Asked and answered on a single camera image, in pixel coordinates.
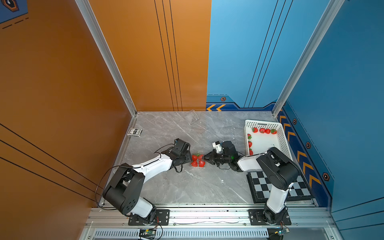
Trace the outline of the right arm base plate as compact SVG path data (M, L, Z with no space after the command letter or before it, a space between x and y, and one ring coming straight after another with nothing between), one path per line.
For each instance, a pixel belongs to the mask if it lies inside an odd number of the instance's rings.
M278 214L270 210L250 209L248 214L252 226L290 226L292 224L288 209L283 209Z

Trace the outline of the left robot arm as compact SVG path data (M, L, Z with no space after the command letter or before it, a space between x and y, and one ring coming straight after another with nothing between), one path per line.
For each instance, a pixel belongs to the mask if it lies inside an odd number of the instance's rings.
M192 162L191 145L176 139L171 147L155 152L151 160L137 165L122 164L103 191L103 198L121 214L138 216L146 224L155 223L157 207L141 197L144 183L151 178Z

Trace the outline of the white perforated plastic basket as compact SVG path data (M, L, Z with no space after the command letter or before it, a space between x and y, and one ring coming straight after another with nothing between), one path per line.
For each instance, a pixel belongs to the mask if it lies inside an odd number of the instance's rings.
M258 132L253 133L252 128L257 128ZM277 134L266 134L260 133L260 129L276 129ZM246 155L249 156L249 149L253 151L254 154L264 153L269 148L276 147L282 153L284 153L287 157L292 159L290 147L285 136L285 132L283 130L283 125L276 122L268 122L268 121L259 121L259 120L245 120L245 141L246 141ZM252 138L248 140L247 134L250 134ZM252 142L252 147L249 148L248 142Z

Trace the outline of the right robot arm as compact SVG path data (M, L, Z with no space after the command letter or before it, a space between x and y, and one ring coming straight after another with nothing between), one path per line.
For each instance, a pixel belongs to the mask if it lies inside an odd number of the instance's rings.
M230 141L213 143L214 149L204 155L205 162L220 167L227 164L235 172L262 171L272 184L270 196L262 212L252 217L263 225L282 224L288 219L288 192L300 175L299 167L276 147L264 153L240 156Z

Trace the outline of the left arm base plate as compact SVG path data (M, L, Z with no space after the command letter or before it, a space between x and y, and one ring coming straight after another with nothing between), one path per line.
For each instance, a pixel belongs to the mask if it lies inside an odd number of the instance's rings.
M160 224L167 226L170 219L170 210L168 209L156 209L152 210L147 217L141 217L136 214L131 214L129 217L129 226L155 226Z

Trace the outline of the clear plastic clamshell container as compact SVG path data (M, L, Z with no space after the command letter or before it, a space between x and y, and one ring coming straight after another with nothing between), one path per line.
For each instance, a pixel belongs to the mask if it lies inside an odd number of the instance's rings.
M198 157L198 160L195 161L195 162L198 162L198 163L199 163L199 160L205 161L205 160L204 160L204 154L196 154L196 156Z

